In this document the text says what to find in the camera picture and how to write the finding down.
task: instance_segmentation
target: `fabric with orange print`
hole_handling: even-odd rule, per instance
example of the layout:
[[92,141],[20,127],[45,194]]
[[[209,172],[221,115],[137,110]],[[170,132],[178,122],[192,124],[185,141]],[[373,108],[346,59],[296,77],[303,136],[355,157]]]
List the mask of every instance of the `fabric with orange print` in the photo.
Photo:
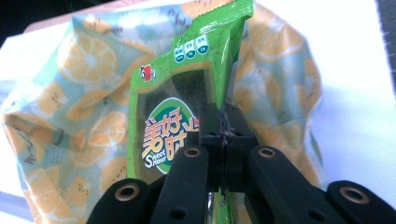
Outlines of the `fabric with orange print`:
[[[126,177],[130,75],[171,48],[198,15],[231,0],[76,16],[46,65],[1,105],[2,124],[36,223],[84,223]],[[324,176],[309,120],[320,76],[304,38],[256,4],[233,85],[262,144],[281,149],[314,185]],[[247,223],[243,194],[230,196]]]

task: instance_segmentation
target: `red logo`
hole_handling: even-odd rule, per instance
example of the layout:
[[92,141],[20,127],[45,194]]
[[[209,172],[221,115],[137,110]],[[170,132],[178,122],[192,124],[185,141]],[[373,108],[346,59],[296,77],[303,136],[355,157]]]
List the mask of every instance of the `red logo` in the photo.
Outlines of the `red logo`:
[[151,65],[142,65],[140,67],[140,73],[139,75],[145,79],[145,82],[151,81],[152,79],[155,78],[155,70],[151,69]]

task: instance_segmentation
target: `green snack package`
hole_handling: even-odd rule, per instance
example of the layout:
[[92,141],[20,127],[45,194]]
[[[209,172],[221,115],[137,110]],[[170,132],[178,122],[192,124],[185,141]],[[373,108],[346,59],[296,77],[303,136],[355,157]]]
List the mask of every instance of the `green snack package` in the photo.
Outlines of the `green snack package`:
[[[174,40],[171,51],[133,72],[128,177],[150,184],[167,174],[187,132],[199,130],[198,108],[228,101],[245,20],[252,14],[251,0],[209,11]],[[215,193],[212,200],[209,222],[230,223],[226,197]]]

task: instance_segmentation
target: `round metal bolt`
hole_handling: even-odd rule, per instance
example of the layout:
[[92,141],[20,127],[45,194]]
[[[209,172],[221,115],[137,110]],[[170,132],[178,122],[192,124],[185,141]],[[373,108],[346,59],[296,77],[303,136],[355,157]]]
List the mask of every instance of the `round metal bolt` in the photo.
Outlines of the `round metal bolt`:
[[341,187],[340,192],[346,199],[353,203],[366,204],[370,202],[369,197],[367,197],[367,195],[361,192],[359,189],[352,187]]
[[184,150],[184,155],[187,157],[199,157],[201,155],[201,150],[195,147],[188,148]]
[[260,148],[259,154],[265,158],[273,158],[276,156],[276,152],[273,151],[271,148]]
[[128,183],[117,189],[115,197],[120,202],[132,200],[139,194],[139,186],[135,183]]

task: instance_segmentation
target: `dark background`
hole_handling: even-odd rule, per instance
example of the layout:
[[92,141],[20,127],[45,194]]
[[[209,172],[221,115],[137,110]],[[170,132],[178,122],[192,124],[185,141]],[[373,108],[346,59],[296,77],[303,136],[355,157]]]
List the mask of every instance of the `dark background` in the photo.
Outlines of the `dark background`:
[[35,22],[111,0],[0,0],[0,46],[10,35],[23,33]]

